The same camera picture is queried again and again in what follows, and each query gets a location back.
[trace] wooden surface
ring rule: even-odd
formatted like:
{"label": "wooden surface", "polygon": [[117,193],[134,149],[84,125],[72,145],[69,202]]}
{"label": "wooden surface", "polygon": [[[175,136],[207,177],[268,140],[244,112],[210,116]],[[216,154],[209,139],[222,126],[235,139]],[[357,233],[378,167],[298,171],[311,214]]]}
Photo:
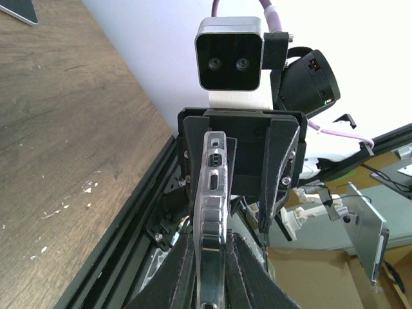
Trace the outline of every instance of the wooden surface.
{"label": "wooden surface", "polygon": [[80,0],[35,8],[0,12],[0,308],[53,308],[171,134]]}

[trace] black cable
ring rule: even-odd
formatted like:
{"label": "black cable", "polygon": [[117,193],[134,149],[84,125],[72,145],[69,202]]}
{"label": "black cable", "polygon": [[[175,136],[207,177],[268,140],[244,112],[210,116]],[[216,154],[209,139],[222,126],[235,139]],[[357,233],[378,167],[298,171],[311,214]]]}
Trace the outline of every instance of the black cable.
{"label": "black cable", "polygon": [[411,192],[410,186],[407,186],[407,185],[404,185],[404,184],[402,184],[402,183],[398,183],[398,182],[392,180],[392,179],[391,179],[387,174],[385,174],[384,172],[382,172],[382,171],[380,171],[380,170],[378,170],[378,169],[375,169],[375,168],[373,168],[372,166],[369,166],[369,165],[367,165],[367,164],[361,164],[360,166],[362,166],[363,168],[368,169],[368,170],[370,170],[371,172],[377,174],[377,175],[378,175],[379,177],[381,177],[383,180],[392,183],[399,191],[401,191],[401,192],[406,192],[406,193]]}
{"label": "black cable", "polygon": [[383,273],[383,274],[384,274],[384,277],[386,277],[386,278],[389,279],[391,282],[393,282],[393,283],[395,283],[396,285],[398,285],[399,288],[400,288],[400,291],[401,291],[402,293],[405,293],[405,292],[406,292],[405,284],[404,284],[402,278],[400,277],[399,273],[398,273],[398,272],[395,270],[395,268],[394,268],[391,264],[389,264],[387,261],[384,261],[384,263],[385,263],[386,267],[388,268],[389,273],[393,276],[393,279],[394,279],[394,280],[391,279],[386,273]]}

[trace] purple cable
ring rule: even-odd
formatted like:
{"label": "purple cable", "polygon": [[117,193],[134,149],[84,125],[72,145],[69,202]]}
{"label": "purple cable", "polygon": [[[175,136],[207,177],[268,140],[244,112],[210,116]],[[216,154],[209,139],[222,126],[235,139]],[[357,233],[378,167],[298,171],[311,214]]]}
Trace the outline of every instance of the purple cable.
{"label": "purple cable", "polygon": [[259,0],[260,3],[263,6],[263,9],[265,10],[268,6],[272,5],[272,2],[270,0]]}
{"label": "purple cable", "polygon": [[[272,6],[272,2],[270,0],[259,0],[259,1],[264,10],[266,10],[269,6]],[[267,13],[265,12],[265,17],[266,17],[266,22],[268,23],[270,32],[282,31],[281,20],[275,10],[271,10]]]}
{"label": "purple cable", "polygon": [[218,16],[218,6],[219,6],[219,0],[213,0],[212,17]]}
{"label": "purple cable", "polygon": [[320,126],[318,126],[317,124],[314,124],[311,120],[308,120],[308,125],[312,129],[315,129],[316,131],[320,130],[320,132],[325,133],[325,134],[341,136],[341,137],[347,137],[347,138],[354,138],[356,140],[362,140],[363,142],[368,143],[371,146],[371,148],[373,148],[375,146],[375,143],[373,142],[373,140],[371,138],[366,138],[366,137],[356,135],[356,134],[349,134],[349,133],[343,133],[343,132],[336,132],[336,131],[332,131],[332,130],[328,130],[328,129],[321,129]]}

